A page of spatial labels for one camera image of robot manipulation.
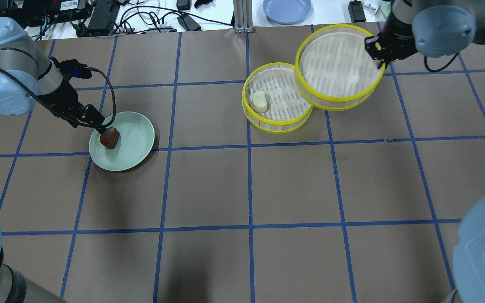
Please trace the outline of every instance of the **black box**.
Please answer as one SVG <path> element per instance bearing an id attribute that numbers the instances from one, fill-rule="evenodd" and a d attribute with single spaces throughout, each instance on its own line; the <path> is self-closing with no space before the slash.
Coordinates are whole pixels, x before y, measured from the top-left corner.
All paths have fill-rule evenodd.
<path id="1" fill-rule="evenodd" d="M 362 3 L 360 1 L 351 1 L 347 6 L 349 10 L 349 17 L 351 17 L 351 22 L 365 22 L 366 16 L 364 15 L 364 8 L 362 8 Z"/>
<path id="2" fill-rule="evenodd" d="M 114 28 L 120 6 L 117 0 L 98 0 L 89 20 L 89 25 L 87 25 L 87 32 L 91 36 L 110 34 Z"/>
<path id="3" fill-rule="evenodd" d="M 82 20 L 91 16 L 88 0 L 24 0 L 21 8 L 29 27 L 44 24 L 44 10 L 48 15 L 48 23 Z"/>
<path id="4" fill-rule="evenodd" d="M 190 0 L 177 0 L 177 9 L 180 11 L 190 10 Z"/>
<path id="5" fill-rule="evenodd" d="M 200 31 L 202 27 L 187 14 L 177 17 L 177 21 L 186 31 Z"/>

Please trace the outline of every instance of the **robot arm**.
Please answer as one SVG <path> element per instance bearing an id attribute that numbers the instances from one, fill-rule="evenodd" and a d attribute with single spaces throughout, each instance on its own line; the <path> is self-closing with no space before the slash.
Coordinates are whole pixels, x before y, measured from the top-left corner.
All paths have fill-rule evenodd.
<path id="1" fill-rule="evenodd" d="M 77 60 L 59 63 L 48 59 L 21 27 L 10 18 L 0 17 L 0 114 L 23 115 L 33 110 L 37 101 L 56 117 L 61 117 L 73 127 L 87 124 L 99 133 L 104 117 L 92 105 L 79 103 L 76 90 L 69 84 L 71 77 L 91 77 L 90 69 Z M 12 75 L 35 96 L 28 94 L 10 79 Z"/>
<path id="2" fill-rule="evenodd" d="M 379 68 L 416 52 L 438 58 L 485 44 L 485 1 L 395 0 L 383 31 L 365 48 Z"/>

